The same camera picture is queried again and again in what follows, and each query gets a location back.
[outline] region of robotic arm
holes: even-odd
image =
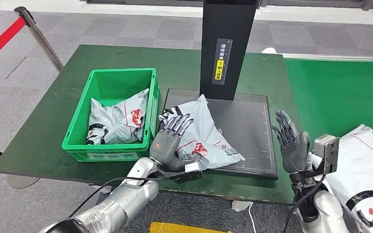
[[[322,158],[317,169],[308,168],[310,146],[307,132],[299,134],[289,116],[278,110],[273,126],[281,145],[283,167],[290,173],[294,201],[299,203],[303,225],[312,233],[347,233],[342,219],[342,208],[325,185],[316,182],[314,176],[325,175],[337,169],[339,139],[323,135],[315,140],[315,154]],[[182,135],[194,121],[189,114],[167,121],[156,135],[150,148],[150,157],[139,159],[128,173],[130,178],[122,183],[100,204],[61,222],[52,224],[41,233],[117,233],[158,194],[157,181],[145,181],[153,173],[175,180],[177,183],[201,178],[199,156],[189,160],[178,157],[177,147]]]
[[[339,138],[324,134],[315,139],[313,153],[321,158],[321,163],[314,169],[308,166],[308,133],[304,131],[298,134],[284,111],[278,110],[275,114],[280,128],[272,126],[272,129],[281,146],[284,170],[290,173],[294,201],[299,205],[304,229],[311,233],[347,233],[340,203],[322,181],[316,182],[314,179],[321,175],[323,180],[326,174],[337,170]]]
[[[139,159],[128,177],[147,178],[159,172],[177,183],[201,178],[199,156],[181,160],[177,153],[182,135],[194,121],[189,117],[185,114],[168,120],[152,142],[150,157]],[[125,179],[103,202],[40,233],[117,233],[155,199],[158,190],[157,181]]]

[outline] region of robot finger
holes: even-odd
[[[282,134],[280,130],[275,125],[271,126],[271,128],[275,131],[279,144],[282,145],[283,141],[282,141]]]
[[[185,131],[188,129],[188,127],[194,122],[194,119],[189,119],[185,122],[185,124],[182,125],[180,131],[178,132],[178,135],[182,137],[185,134]]]
[[[175,118],[176,117],[174,116],[171,119],[167,120],[167,123],[164,125],[164,130],[166,130],[170,126],[170,124],[175,120]]]
[[[291,135],[293,137],[293,140],[296,140],[298,138],[298,135],[299,135],[299,133],[297,131],[297,127],[295,127],[295,124],[292,121],[288,122],[288,126],[289,126],[289,131],[291,132]]]
[[[175,126],[174,126],[174,132],[178,132],[179,131],[179,129],[181,128],[181,126],[182,126],[182,124],[189,118],[189,116],[190,116],[191,114],[185,114],[185,115],[183,115],[180,119],[179,119],[179,121],[177,121],[176,123],[175,123]]]
[[[281,124],[279,125],[279,127],[281,128],[281,140],[283,143],[287,143],[288,141],[287,124],[281,121]]]
[[[281,118],[280,118],[279,116],[277,116],[275,120],[276,120],[276,121],[278,122],[278,124],[281,126],[281,124],[282,124]]]
[[[279,111],[279,116],[280,116],[281,119],[283,119],[283,121],[285,121],[285,122],[291,121],[288,114],[286,114],[286,112],[284,112],[284,110],[278,110],[278,111]]]
[[[175,120],[168,126],[168,129],[174,131],[175,125],[179,122],[183,115],[178,115]]]

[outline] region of black scanning platform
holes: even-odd
[[[199,91],[169,89],[165,109],[196,101]],[[234,100],[207,99],[215,126],[245,161],[215,170],[278,179],[267,96],[235,94]]]

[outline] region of robot forearm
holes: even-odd
[[[158,195],[158,182],[123,184],[103,202],[73,219],[91,233],[117,233]]]
[[[314,196],[314,205],[318,218],[303,227],[311,233],[348,233],[340,203],[334,195],[322,190]]]

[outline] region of wire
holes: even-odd
[[[255,224],[254,224],[254,218],[252,218],[252,215],[251,215],[251,207],[252,207],[252,205],[253,205],[253,202],[251,202],[251,205],[248,208],[248,213],[250,214],[250,218],[251,218],[251,222],[252,222],[252,229],[254,230],[254,233],[256,233]]]
[[[325,177],[326,177],[326,174],[323,174],[322,177],[321,177],[321,179],[320,179],[320,181],[315,185],[315,187],[312,188],[309,192],[307,192],[305,194],[305,196],[303,196],[299,201],[297,201],[297,203],[295,203],[295,205],[289,210],[288,215],[287,215],[287,219],[285,219],[284,230],[282,231],[282,233],[285,233],[287,231],[288,223],[289,223],[289,220],[291,219],[292,212],[294,212],[294,210],[296,208],[298,208],[298,206],[302,202],[304,202],[305,199],[307,199],[309,196],[311,196],[318,189],[318,187],[321,186],[321,184],[324,181]]]
[[[97,194],[101,189],[103,189],[105,186],[107,186],[108,184],[110,184],[111,182],[114,182],[114,181],[122,181],[122,180],[125,180],[125,179],[129,179],[129,180],[139,180],[139,181],[163,181],[163,180],[169,180],[169,178],[138,178],[138,177],[119,177],[119,178],[115,178],[115,179],[112,179],[106,183],[104,183],[101,187],[99,187],[95,192],[93,192],[91,195],[89,195],[88,198],[86,198],[79,206],[78,208],[75,209],[74,212],[72,212],[72,214],[70,214],[68,216],[68,218],[72,217],[74,214],[76,214],[76,212],[78,212],[78,210],[89,200],[91,199],[91,197],[93,197],[95,194]]]

